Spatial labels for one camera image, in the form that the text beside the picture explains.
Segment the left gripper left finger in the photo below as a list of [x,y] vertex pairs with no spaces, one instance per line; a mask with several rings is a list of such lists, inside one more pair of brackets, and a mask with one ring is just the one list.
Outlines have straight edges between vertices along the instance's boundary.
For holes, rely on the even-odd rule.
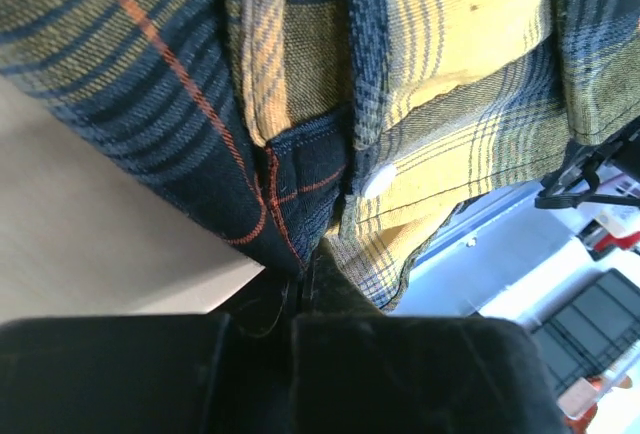
[[298,284],[266,270],[198,314],[1,328],[5,433],[287,433]]

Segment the yellow plaid long sleeve shirt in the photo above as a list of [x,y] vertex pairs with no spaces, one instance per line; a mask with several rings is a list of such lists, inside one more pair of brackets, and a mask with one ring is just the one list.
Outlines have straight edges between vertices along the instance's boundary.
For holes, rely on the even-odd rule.
[[639,0],[1,0],[1,74],[262,265],[377,308],[463,202],[639,115]]

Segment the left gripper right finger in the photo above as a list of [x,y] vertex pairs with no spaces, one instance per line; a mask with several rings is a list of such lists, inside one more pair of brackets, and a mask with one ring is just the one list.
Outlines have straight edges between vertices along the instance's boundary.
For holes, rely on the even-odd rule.
[[296,433],[563,433],[532,337],[512,322],[397,317],[346,278],[326,243],[292,324]]

